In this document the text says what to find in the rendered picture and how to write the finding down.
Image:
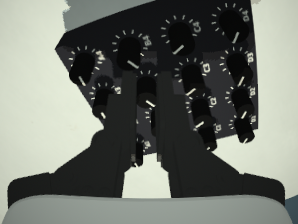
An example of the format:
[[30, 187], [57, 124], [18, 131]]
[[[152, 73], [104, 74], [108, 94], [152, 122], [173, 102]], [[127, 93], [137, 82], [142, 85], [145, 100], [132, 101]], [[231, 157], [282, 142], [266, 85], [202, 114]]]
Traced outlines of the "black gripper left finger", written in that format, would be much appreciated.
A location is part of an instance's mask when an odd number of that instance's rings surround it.
[[8, 209], [22, 198], [46, 194], [122, 198], [125, 172], [136, 162], [136, 97], [137, 73], [123, 71], [120, 94], [109, 94], [104, 127], [90, 146], [54, 173], [10, 182]]

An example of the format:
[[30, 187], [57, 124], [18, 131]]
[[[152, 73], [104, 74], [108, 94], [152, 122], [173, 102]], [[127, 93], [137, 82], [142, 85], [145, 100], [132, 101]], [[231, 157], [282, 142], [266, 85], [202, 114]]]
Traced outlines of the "black knob box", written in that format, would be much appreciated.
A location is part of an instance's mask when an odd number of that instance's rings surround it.
[[255, 138], [258, 73], [251, 0], [151, 1], [65, 32], [54, 50], [103, 126], [108, 94], [120, 94], [123, 70], [137, 73], [132, 167], [156, 153], [161, 71], [172, 72], [174, 94], [185, 95], [190, 129], [202, 136], [206, 149], [216, 150], [217, 139], [233, 135], [242, 144]]

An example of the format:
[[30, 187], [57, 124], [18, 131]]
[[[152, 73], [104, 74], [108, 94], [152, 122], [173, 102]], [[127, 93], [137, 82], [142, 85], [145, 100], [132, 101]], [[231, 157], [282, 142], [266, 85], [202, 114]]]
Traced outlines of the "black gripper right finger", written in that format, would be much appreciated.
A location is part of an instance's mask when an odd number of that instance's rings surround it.
[[156, 97], [157, 162], [168, 172], [171, 198], [259, 195], [285, 207], [280, 181], [240, 174], [205, 148], [201, 135], [190, 129], [185, 95], [174, 94], [171, 71], [157, 74]]

